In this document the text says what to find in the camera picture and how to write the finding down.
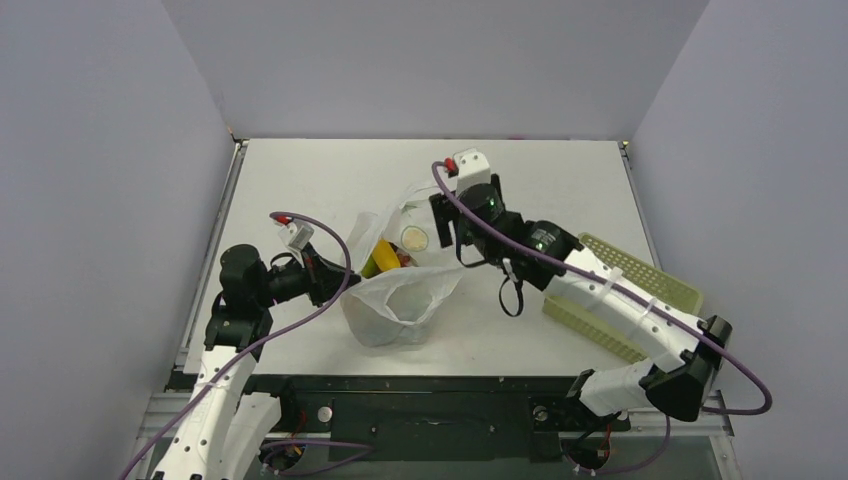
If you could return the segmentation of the white plastic bag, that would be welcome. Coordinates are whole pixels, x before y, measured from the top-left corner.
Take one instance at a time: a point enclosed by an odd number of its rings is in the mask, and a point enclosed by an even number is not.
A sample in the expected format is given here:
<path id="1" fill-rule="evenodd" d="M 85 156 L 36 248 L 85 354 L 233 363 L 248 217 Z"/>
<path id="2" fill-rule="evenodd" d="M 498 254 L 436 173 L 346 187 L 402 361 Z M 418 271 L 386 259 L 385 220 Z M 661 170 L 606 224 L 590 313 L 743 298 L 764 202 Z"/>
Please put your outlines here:
<path id="1" fill-rule="evenodd" d="M 361 281 L 340 299 L 356 340 L 365 347 L 422 343 L 439 307 L 454 292 L 464 269 L 439 242 L 429 202 L 435 182 L 408 186 L 382 210 L 361 212 L 347 238 L 354 272 Z M 366 276 L 378 242 L 408 259 L 405 266 Z"/>

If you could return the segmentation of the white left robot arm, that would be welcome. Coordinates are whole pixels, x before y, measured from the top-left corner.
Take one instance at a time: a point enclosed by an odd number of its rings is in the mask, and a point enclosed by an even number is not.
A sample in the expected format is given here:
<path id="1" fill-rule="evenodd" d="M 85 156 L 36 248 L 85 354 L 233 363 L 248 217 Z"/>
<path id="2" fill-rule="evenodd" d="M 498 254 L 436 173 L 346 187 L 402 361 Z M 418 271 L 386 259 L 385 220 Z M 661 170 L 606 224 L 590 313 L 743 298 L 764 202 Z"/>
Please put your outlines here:
<path id="1" fill-rule="evenodd" d="M 249 244 L 221 255 L 221 289 L 211 307 L 191 396 L 133 457 L 123 478 L 171 433 L 152 478 L 241 479 L 270 429 L 295 423 L 295 398 L 245 389 L 268 343 L 317 319 L 353 286 L 352 255 L 343 240 L 337 243 L 341 263 L 322 257 L 310 242 L 284 252 L 283 265 L 267 266 Z"/>

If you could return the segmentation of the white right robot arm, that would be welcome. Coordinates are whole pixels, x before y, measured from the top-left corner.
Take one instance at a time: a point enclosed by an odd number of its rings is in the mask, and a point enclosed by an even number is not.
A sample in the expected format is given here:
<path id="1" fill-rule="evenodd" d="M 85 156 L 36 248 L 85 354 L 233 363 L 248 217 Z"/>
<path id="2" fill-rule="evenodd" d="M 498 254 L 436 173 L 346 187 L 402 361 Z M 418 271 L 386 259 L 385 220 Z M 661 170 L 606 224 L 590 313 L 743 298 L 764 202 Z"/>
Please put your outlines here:
<path id="1" fill-rule="evenodd" d="M 717 347 L 731 325 L 682 312 L 627 280 L 580 240 L 546 220 L 525 220 L 505 208 L 496 182 L 477 184 L 450 201 L 430 196 L 442 246 L 474 246 L 481 264 L 500 269 L 517 289 L 529 284 L 568 299 L 636 343 L 646 357 L 629 366 L 588 369 L 564 400 L 566 418 L 588 427 L 601 417 L 653 407 L 693 422 L 721 368 Z"/>

